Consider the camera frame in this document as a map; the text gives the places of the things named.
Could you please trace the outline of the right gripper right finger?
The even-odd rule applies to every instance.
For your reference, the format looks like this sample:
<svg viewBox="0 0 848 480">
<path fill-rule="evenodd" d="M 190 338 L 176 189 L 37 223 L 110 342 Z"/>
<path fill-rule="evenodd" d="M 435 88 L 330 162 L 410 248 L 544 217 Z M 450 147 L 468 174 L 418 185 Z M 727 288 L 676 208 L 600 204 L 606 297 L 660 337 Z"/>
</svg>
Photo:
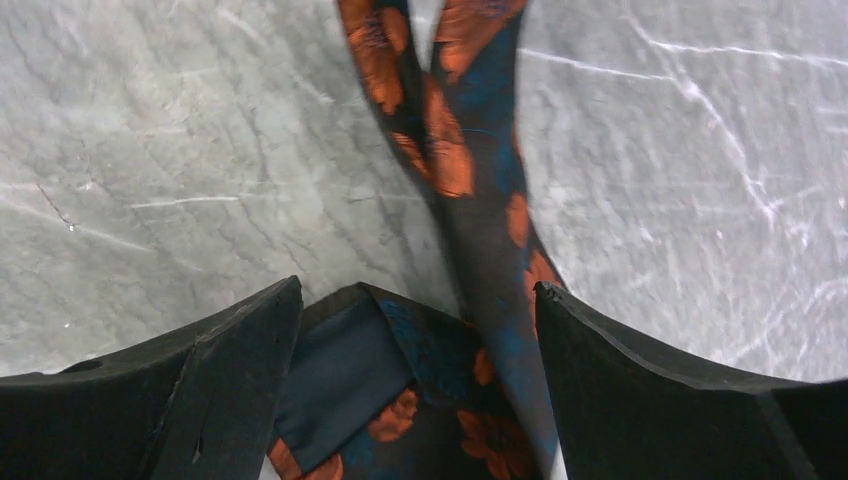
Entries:
<svg viewBox="0 0 848 480">
<path fill-rule="evenodd" d="M 843 479 L 847 383 L 747 372 L 672 347 L 564 289 L 535 288 L 572 479 Z"/>
</svg>

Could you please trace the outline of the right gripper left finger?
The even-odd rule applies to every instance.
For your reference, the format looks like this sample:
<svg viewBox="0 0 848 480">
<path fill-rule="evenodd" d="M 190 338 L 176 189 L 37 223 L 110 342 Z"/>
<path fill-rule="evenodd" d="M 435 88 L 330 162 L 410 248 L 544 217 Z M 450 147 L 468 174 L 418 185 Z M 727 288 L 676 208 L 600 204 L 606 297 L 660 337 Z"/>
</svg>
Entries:
<svg viewBox="0 0 848 480">
<path fill-rule="evenodd" d="M 303 310 L 298 278 L 55 374 L 1 381 L 5 479 L 256 479 Z"/>
</svg>

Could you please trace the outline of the dark floral necktie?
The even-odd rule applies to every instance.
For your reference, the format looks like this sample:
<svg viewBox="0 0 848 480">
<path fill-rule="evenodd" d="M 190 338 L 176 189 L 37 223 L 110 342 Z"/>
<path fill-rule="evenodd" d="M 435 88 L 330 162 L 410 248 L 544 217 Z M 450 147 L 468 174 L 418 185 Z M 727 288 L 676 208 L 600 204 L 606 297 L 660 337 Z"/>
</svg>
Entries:
<svg viewBox="0 0 848 480">
<path fill-rule="evenodd" d="M 365 284 L 307 309 L 268 458 L 282 479 L 563 479 L 535 313 L 562 279 L 516 131 L 523 1 L 448 1 L 423 70 L 404 1 L 341 1 L 364 95 L 431 203 L 461 315 Z"/>
</svg>

